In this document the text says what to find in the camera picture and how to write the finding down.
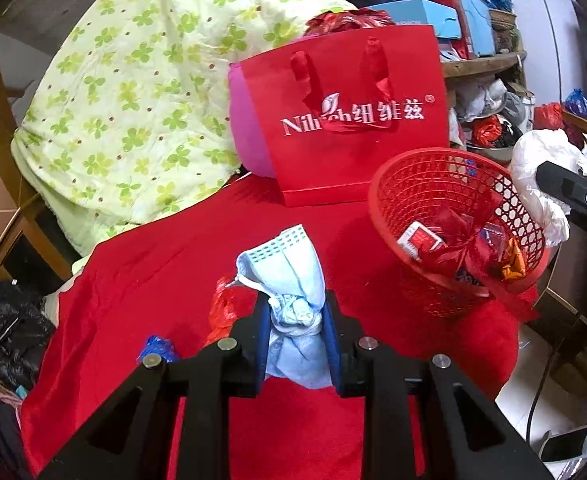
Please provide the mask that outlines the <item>red plastic mesh basket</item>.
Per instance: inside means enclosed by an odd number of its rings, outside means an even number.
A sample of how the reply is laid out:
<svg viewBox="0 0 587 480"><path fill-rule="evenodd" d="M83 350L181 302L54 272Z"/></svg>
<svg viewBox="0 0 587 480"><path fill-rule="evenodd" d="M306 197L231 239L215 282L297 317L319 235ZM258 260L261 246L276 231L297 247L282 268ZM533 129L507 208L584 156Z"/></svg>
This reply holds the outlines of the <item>red plastic mesh basket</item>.
<svg viewBox="0 0 587 480"><path fill-rule="evenodd" d="M549 250L506 168L453 148L406 152L376 171L368 207L381 238L423 278L458 297L499 300L522 323L539 315L522 295Z"/></svg>

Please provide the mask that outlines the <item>wooden cabinet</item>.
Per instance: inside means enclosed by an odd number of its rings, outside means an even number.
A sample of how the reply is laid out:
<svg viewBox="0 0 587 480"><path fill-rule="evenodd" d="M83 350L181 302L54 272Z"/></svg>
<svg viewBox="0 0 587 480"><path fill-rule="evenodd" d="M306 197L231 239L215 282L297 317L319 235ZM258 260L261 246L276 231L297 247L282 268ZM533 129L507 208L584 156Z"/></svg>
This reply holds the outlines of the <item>wooden cabinet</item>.
<svg viewBox="0 0 587 480"><path fill-rule="evenodd" d="M39 195L19 206L0 235L0 279L50 290L71 278L71 262L55 246L39 216L47 206Z"/></svg>

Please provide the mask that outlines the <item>green clover quilt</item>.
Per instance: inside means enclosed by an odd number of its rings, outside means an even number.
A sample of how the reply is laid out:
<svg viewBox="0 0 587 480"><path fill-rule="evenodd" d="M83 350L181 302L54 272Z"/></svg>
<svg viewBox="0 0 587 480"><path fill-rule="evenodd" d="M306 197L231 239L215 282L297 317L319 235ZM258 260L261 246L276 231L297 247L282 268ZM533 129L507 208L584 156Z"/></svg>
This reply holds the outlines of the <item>green clover quilt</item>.
<svg viewBox="0 0 587 480"><path fill-rule="evenodd" d="M10 150L78 254L218 192L239 168L228 69L345 0L96 0Z"/></svg>

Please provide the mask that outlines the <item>white plastic bag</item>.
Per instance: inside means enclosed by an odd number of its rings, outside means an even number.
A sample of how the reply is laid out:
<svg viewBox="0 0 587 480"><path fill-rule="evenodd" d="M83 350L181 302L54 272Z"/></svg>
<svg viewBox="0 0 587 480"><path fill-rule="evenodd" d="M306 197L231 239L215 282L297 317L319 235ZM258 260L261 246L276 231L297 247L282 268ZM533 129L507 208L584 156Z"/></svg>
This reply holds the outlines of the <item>white plastic bag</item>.
<svg viewBox="0 0 587 480"><path fill-rule="evenodd" d="M571 206L563 198L563 181L587 178L587 158L563 129L524 133L511 153L509 172L519 200L542 229L546 246L569 240Z"/></svg>

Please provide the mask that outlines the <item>blue medicine box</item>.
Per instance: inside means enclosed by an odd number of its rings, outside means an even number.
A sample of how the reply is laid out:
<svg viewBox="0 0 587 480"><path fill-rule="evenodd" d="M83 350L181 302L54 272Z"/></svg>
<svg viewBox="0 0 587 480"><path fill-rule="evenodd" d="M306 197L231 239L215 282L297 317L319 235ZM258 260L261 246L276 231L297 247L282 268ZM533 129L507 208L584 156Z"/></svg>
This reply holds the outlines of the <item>blue medicine box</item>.
<svg viewBox="0 0 587 480"><path fill-rule="evenodd" d="M504 227L497 223L487 222L480 230L480 237L493 250L495 257L501 259L507 242Z"/></svg>

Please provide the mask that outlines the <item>wooden shelf table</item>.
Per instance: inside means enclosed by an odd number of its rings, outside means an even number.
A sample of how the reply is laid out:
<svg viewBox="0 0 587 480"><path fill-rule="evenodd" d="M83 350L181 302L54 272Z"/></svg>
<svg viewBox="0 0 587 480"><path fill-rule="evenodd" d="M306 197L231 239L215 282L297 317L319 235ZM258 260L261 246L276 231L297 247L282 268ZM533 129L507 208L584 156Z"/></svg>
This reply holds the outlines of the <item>wooden shelf table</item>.
<svg viewBox="0 0 587 480"><path fill-rule="evenodd" d="M466 78L503 73L514 66L522 66L526 58L527 52L518 51L471 60L443 62L441 66L445 79Z"/></svg>

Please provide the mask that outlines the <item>blue plastic bag ball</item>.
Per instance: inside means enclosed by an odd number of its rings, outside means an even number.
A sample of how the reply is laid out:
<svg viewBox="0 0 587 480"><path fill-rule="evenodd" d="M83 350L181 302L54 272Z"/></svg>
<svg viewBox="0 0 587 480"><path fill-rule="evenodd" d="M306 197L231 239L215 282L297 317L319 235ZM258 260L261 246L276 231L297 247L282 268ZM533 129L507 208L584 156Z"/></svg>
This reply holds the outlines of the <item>blue plastic bag ball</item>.
<svg viewBox="0 0 587 480"><path fill-rule="evenodd" d="M158 354L160 358L168 363L176 362L180 359L178 352L175 351L172 341L157 335L149 336L146 339L142 351L137 356L136 362L143 362L146 356L150 356L151 354Z"/></svg>

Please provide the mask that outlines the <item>red paper gift bag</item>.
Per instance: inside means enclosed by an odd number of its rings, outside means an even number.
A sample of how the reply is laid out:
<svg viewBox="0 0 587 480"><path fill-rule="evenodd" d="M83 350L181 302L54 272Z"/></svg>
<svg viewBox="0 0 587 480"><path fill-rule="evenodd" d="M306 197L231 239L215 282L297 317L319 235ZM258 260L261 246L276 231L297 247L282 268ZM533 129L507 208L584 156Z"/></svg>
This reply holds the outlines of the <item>red paper gift bag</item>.
<svg viewBox="0 0 587 480"><path fill-rule="evenodd" d="M384 162L450 144L429 25L301 39L247 58L240 69L289 207L363 202Z"/></svg>

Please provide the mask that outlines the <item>orange snack wrapper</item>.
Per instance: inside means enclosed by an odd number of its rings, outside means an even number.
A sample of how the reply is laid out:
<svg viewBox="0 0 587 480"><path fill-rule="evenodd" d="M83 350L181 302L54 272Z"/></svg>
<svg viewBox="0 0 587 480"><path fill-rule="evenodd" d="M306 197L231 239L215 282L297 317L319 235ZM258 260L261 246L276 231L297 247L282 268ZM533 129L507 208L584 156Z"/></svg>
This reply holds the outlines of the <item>orange snack wrapper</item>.
<svg viewBox="0 0 587 480"><path fill-rule="evenodd" d="M504 281L520 280L527 275L527 260L516 237L510 238L506 243L499 265Z"/></svg>

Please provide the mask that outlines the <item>light blue mask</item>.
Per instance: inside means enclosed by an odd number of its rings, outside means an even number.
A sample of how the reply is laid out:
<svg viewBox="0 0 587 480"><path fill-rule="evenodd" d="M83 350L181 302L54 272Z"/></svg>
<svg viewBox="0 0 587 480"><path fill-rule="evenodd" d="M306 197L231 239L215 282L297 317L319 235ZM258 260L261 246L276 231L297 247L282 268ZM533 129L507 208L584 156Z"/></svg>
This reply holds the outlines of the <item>light blue mask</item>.
<svg viewBox="0 0 587 480"><path fill-rule="evenodd" d="M331 385L322 339L325 280L301 224L236 258L235 284L263 292L271 306L266 375L311 389Z"/></svg>

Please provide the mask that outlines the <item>light blue shoe box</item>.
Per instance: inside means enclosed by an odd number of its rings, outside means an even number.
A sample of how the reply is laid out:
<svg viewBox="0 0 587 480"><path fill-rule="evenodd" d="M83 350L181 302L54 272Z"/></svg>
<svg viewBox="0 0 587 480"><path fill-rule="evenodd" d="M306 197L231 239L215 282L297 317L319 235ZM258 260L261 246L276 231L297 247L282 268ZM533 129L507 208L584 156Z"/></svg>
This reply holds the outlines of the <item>light blue shoe box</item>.
<svg viewBox="0 0 587 480"><path fill-rule="evenodd" d="M461 39L456 10L435 1L397 0L374 4L371 10L386 12L398 25L431 25L439 39Z"/></svg>

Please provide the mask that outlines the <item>black puffer jacket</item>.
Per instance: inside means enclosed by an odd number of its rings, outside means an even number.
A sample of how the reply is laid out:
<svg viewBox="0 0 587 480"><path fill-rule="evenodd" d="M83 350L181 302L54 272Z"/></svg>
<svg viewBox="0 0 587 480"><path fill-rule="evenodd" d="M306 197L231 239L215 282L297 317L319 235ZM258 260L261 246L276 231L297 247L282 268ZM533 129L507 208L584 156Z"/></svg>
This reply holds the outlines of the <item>black puffer jacket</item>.
<svg viewBox="0 0 587 480"><path fill-rule="evenodd" d="M55 330L43 306L36 292L0 280L0 381L9 389L30 390L38 379Z"/></svg>

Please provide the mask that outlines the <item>metal basin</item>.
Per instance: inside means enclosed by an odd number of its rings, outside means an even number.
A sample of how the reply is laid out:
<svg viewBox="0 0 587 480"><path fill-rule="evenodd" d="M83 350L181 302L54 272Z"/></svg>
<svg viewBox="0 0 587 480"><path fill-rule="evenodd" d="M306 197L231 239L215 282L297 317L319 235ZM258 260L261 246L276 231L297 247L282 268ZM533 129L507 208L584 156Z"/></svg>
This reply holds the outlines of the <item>metal basin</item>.
<svg viewBox="0 0 587 480"><path fill-rule="evenodd" d="M492 159L502 165L507 165L513 156L513 149L517 136L505 130L499 132L496 128L473 130L467 150Z"/></svg>

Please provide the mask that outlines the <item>red white medicine box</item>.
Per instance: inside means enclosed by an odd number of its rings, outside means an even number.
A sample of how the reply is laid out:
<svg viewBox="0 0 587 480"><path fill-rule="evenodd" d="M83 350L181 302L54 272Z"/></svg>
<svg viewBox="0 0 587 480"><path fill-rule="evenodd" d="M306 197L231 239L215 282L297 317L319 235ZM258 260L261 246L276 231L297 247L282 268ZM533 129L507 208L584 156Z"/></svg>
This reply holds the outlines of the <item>red white medicine box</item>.
<svg viewBox="0 0 587 480"><path fill-rule="evenodd" d="M414 260L426 252L433 252L445 246L444 240L419 221L412 222L397 239L397 244Z"/></svg>

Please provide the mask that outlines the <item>dark red plastic bag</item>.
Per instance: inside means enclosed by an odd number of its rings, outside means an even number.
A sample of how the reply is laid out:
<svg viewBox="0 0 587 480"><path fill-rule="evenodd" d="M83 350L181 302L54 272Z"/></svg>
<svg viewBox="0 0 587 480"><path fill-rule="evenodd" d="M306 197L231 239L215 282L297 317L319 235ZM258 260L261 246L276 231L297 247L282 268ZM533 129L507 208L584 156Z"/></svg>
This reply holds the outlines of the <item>dark red plastic bag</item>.
<svg viewBox="0 0 587 480"><path fill-rule="evenodd" d="M307 21L304 36L324 36L347 30L393 26L386 11L363 8L349 11L326 11Z"/></svg>

